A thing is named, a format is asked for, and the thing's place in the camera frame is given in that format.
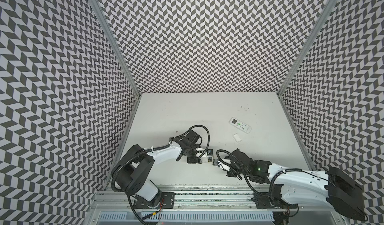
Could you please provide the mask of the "white remote with batteries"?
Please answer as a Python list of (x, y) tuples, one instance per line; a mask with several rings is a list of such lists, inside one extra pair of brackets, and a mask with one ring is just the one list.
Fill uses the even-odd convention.
[(213, 163), (213, 156), (212, 155), (203, 155), (200, 158), (200, 160), (202, 163), (212, 164)]

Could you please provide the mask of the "white battery cover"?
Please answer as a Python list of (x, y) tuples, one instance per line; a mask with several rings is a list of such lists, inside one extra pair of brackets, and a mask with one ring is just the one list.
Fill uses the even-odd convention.
[(234, 140), (237, 142), (237, 143), (240, 143), (242, 141), (242, 139), (240, 138), (240, 136), (238, 134), (234, 134), (233, 135), (233, 138)]

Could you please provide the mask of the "white remote with display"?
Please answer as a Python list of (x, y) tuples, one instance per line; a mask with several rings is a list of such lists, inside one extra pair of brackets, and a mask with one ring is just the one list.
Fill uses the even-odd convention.
[(234, 126), (235, 128), (239, 129), (240, 131), (249, 134), (252, 130), (252, 127), (249, 126), (248, 124), (236, 119), (236, 118), (231, 118), (229, 121), (229, 124)]

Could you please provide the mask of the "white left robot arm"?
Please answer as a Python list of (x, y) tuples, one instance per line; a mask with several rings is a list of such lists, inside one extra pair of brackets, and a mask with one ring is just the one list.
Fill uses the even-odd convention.
[(188, 164), (212, 162), (214, 151), (209, 148), (210, 133), (207, 136), (206, 148), (201, 147), (202, 136), (192, 128), (169, 138), (164, 146), (144, 149), (140, 145), (133, 145), (112, 169), (112, 190), (124, 193), (127, 197), (134, 196), (136, 208), (158, 208), (171, 194), (163, 193), (148, 180), (152, 167), (170, 160), (178, 162), (184, 157)]

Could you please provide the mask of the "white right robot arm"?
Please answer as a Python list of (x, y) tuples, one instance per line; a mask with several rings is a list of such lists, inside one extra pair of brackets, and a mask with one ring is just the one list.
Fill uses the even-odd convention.
[(253, 191), (257, 208), (287, 211), (303, 206), (330, 208), (338, 214), (366, 222), (363, 187), (339, 168), (306, 171), (287, 168), (270, 161), (253, 160), (236, 149), (217, 150), (213, 166), (228, 177), (245, 181)]

